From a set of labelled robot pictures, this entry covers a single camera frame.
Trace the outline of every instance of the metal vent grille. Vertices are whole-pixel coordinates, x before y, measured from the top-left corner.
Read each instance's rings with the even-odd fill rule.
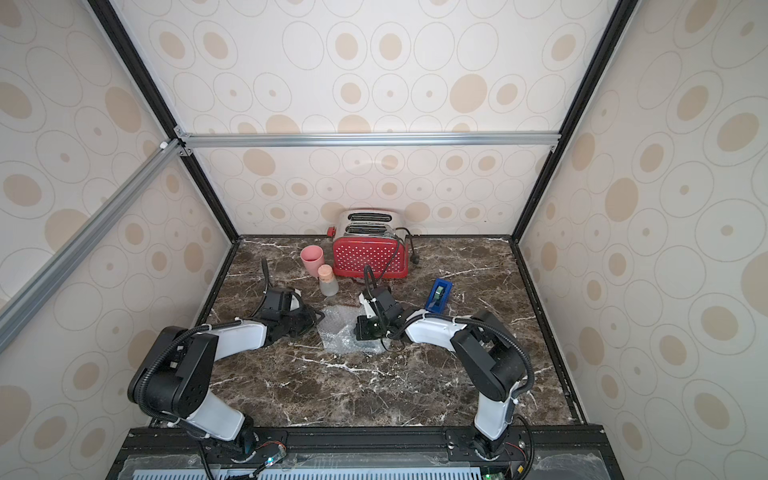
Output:
[[[217,480],[251,473],[252,468],[223,469]],[[134,480],[206,480],[202,469],[136,470]],[[482,480],[478,467],[425,468],[270,468],[259,480]]]

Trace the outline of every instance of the brown marble surface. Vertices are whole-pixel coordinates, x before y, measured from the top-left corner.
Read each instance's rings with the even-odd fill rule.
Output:
[[[396,299],[423,306],[435,278],[454,283],[447,313],[487,309],[504,322],[531,356],[536,384],[521,397],[518,411],[532,423],[565,425],[570,412],[562,395],[517,264],[506,240],[418,238],[418,266],[404,280],[386,280]],[[263,288],[260,258],[270,262],[277,286],[302,290],[306,303],[358,306],[362,287],[339,278],[339,293],[324,297],[317,279],[303,269],[299,252],[310,244],[326,251],[331,240],[250,238],[235,256],[210,314],[212,323],[253,312]],[[323,349],[312,328],[300,339],[283,338],[265,349],[217,362],[214,393],[261,426],[468,425],[478,393],[455,356],[437,346],[410,344],[397,353],[336,355]]]

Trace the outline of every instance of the red toaster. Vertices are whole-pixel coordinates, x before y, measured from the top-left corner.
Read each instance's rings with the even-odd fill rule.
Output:
[[[387,210],[341,213],[338,225],[328,230],[333,237],[333,272],[362,278],[362,269],[370,265],[376,278],[385,268],[382,278],[405,278],[408,254],[402,226],[400,215]]]

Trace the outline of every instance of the metal rail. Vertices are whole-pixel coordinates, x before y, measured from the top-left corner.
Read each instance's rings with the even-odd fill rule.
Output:
[[[147,186],[181,152],[179,140],[168,141],[102,205],[96,214],[8,302],[0,312],[0,352],[35,317],[45,302],[121,219]]]
[[[182,134],[191,148],[403,147],[436,145],[556,145],[557,131],[423,132],[372,134]]]

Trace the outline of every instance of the patterned wallpaper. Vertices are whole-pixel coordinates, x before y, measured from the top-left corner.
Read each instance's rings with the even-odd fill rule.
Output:
[[[99,480],[147,417],[126,396],[157,334],[191,325],[229,242],[172,161],[0,354],[0,478]]]
[[[339,213],[404,214],[413,233],[506,233],[549,146],[197,149],[239,233],[325,233]]]
[[[164,135],[75,0],[0,2],[0,307]]]
[[[624,476],[764,478],[768,2],[648,0],[522,242]]]
[[[113,0],[194,133],[557,130],[615,0]]]

